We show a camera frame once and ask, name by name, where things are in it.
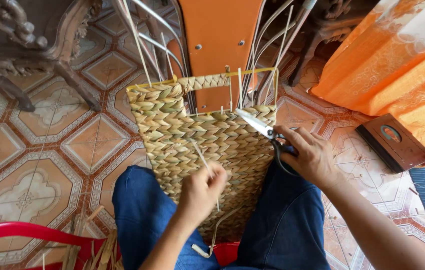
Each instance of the orange board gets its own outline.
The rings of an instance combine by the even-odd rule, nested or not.
[[[245,70],[263,0],[179,0],[192,76]],[[239,99],[238,77],[232,79],[233,107]],[[198,112],[229,108],[229,87],[195,91]]]

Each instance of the scissor blade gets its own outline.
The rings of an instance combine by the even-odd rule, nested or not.
[[[268,131],[272,130],[272,127],[266,125],[266,123],[264,123],[263,121],[258,120],[257,118],[253,117],[252,115],[250,115],[246,111],[238,109],[238,108],[236,109],[235,112],[239,116],[241,116],[242,119],[244,119],[244,121],[246,121],[249,125],[251,125],[253,128],[255,128],[259,133],[263,134],[264,137],[266,137],[268,139],[275,138],[274,132],[270,132],[270,135],[268,134]]]

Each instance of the hand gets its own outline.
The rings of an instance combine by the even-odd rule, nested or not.
[[[208,162],[210,169],[203,166],[183,180],[181,197],[176,214],[195,229],[209,216],[227,182],[226,170],[215,162]]]
[[[309,133],[303,127],[290,130],[285,126],[274,126],[274,130],[287,139],[287,144],[294,146],[299,156],[283,152],[281,160],[293,167],[307,181],[324,191],[335,186],[342,174],[334,166],[332,145],[316,133]]]

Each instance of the person's left hand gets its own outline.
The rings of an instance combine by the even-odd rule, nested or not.
[[[227,172],[219,163],[208,162],[208,166],[212,177],[203,166],[183,180],[176,214],[193,229],[209,216],[227,182]]]

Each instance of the patterned tile floor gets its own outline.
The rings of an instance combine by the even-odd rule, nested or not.
[[[161,15],[177,25],[172,7]],[[147,28],[139,23],[141,31]],[[103,204],[86,235],[105,237],[115,227],[111,203],[115,180],[128,165],[150,166],[125,98],[125,87],[144,83],[136,48],[113,12],[90,24],[73,68],[101,102],[89,110],[57,75],[10,79],[26,91],[37,109],[22,112],[0,89],[0,222],[24,221],[67,230],[73,213],[90,214]],[[288,56],[282,76],[297,59]],[[354,131],[369,117],[307,93],[324,63],[313,59],[300,84],[279,89],[277,122],[318,132],[334,145],[337,167],[358,191],[425,251],[425,212],[409,174],[394,175]],[[341,215],[324,196],[325,249],[332,269],[372,269]],[[61,261],[64,249],[27,237],[0,238],[0,269]]]

